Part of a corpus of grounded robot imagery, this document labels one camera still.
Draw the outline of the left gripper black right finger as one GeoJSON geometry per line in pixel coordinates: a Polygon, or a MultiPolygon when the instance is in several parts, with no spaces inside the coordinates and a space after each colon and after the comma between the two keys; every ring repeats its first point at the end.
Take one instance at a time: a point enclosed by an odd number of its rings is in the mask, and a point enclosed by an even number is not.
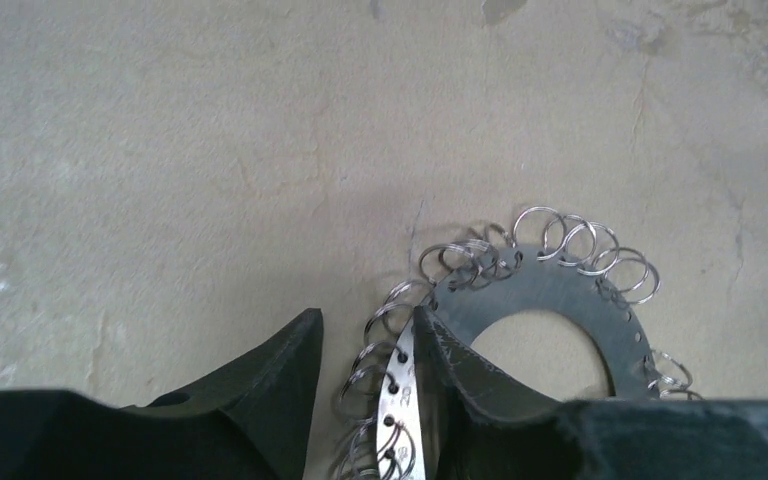
{"type": "Polygon", "coordinates": [[[494,419],[476,402],[501,389],[457,381],[446,334],[422,308],[414,324],[441,394],[439,479],[768,479],[768,401],[575,400],[494,419]]]}

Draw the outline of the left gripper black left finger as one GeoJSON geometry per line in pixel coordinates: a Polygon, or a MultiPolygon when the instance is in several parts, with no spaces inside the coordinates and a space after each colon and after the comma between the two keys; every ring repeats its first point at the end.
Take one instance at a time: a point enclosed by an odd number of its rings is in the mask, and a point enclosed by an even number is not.
{"type": "Polygon", "coordinates": [[[0,390],[0,479],[299,479],[321,368],[319,309],[150,404],[0,390]]]}

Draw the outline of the silver disc with keyrings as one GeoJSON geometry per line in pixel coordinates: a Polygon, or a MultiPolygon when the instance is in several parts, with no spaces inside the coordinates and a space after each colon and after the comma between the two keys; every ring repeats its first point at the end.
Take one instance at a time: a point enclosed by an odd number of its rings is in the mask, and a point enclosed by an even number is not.
{"type": "Polygon", "coordinates": [[[482,444],[556,411],[560,401],[474,349],[498,322],[553,313],[594,346],[610,400],[694,400],[691,372],[651,347],[635,307],[659,291],[656,267],[608,226],[547,206],[512,226],[425,249],[417,274],[368,318],[335,407],[352,424],[337,479],[433,479],[469,435],[482,444]]]}

